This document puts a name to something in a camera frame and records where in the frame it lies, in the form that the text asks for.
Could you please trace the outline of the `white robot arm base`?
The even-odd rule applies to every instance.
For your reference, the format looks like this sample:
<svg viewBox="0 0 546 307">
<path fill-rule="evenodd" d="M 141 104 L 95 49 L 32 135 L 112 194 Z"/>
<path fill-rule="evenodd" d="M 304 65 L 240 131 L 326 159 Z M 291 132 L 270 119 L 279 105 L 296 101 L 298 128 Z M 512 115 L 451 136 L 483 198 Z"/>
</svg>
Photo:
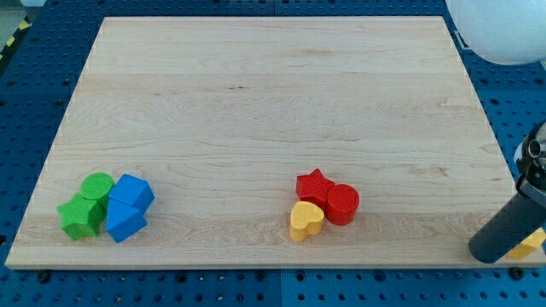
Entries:
<svg viewBox="0 0 546 307">
<path fill-rule="evenodd" d="M 468 47 L 500 65 L 545 59 L 545 0 L 447 0 Z"/>
</svg>

